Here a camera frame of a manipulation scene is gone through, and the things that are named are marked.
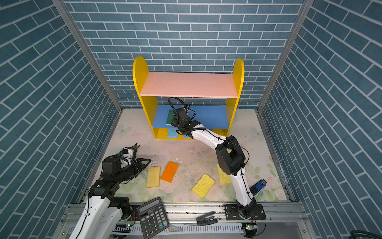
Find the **dark green scrub sponge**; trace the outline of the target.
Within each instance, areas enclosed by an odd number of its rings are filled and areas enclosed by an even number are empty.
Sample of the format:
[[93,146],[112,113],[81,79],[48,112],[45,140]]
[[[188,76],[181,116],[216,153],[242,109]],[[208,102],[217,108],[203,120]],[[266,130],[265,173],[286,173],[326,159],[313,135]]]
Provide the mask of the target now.
[[166,119],[166,125],[171,126],[174,120],[174,117],[175,117],[174,110],[169,110],[168,116]]

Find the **orange sponge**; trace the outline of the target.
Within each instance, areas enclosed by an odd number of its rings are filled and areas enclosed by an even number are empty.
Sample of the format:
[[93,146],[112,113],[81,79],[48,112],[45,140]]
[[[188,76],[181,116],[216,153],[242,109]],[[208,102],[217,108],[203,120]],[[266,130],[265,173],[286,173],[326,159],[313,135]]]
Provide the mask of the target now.
[[169,161],[160,179],[165,182],[171,183],[175,177],[178,168],[179,164]]

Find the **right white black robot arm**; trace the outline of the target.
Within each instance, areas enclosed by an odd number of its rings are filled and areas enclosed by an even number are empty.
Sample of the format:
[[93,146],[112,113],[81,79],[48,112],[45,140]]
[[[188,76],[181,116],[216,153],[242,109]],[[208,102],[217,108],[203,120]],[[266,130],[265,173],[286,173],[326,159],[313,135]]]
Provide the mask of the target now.
[[196,139],[216,152],[221,170],[229,175],[236,195],[236,204],[240,216],[250,219],[255,216],[258,204],[252,194],[245,175],[246,157],[234,136],[225,137],[210,131],[200,122],[189,117],[190,109],[173,108],[171,126],[177,128],[177,133]]

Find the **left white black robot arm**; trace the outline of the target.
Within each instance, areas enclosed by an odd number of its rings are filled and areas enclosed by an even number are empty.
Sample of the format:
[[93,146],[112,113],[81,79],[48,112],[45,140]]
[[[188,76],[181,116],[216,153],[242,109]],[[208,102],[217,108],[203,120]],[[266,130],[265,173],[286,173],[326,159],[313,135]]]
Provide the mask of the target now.
[[88,191],[85,208],[71,233],[72,239],[107,239],[121,220],[135,219],[127,197],[115,194],[120,184],[136,178],[150,164],[149,158],[112,155],[102,161],[102,178]]

